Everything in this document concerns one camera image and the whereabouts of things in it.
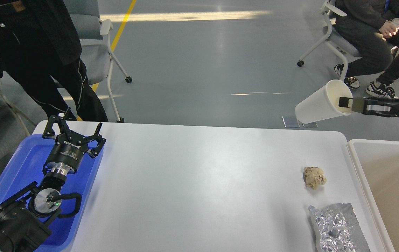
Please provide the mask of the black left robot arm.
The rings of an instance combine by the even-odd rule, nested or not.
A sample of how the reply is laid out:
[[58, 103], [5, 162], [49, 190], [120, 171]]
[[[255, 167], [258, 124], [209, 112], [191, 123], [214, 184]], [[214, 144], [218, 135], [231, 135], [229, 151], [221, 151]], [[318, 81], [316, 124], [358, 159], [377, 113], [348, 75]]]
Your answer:
[[90, 136], [67, 125], [67, 113], [51, 116], [42, 134], [55, 144], [43, 165], [43, 179], [34, 181], [0, 204], [0, 252], [33, 252], [51, 236], [56, 219], [71, 218], [82, 206], [78, 192], [63, 193], [69, 174], [75, 174], [83, 156], [96, 158], [106, 139], [99, 123]]

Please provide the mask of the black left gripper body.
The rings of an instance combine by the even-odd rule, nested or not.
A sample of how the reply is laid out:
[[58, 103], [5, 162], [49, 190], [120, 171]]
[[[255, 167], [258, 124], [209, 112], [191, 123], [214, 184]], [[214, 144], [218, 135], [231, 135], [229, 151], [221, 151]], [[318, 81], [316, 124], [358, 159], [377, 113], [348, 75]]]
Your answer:
[[44, 163], [44, 170], [58, 168], [65, 169], [67, 174], [77, 173], [89, 148], [87, 142], [83, 140], [84, 137], [74, 131], [60, 133], [55, 138], [55, 145]]

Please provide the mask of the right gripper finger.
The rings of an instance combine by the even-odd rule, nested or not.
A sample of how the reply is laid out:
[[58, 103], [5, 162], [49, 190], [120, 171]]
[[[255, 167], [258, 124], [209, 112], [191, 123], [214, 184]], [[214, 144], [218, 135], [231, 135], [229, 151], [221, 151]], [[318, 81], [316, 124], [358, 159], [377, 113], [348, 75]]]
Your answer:
[[379, 97], [340, 97], [338, 101], [339, 107], [346, 108], [366, 108], [372, 106], [392, 106], [399, 103], [399, 98], [379, 98]]
[[382, 105], [366, 105], [366, 106], [358, 106], [352, 107], [352, 111], [355, 113], [360, 113], [369, 116], [380, 116], [380, 117], [398, 117], [396, 113], [391, 111], [390, 106], [382, 106]]

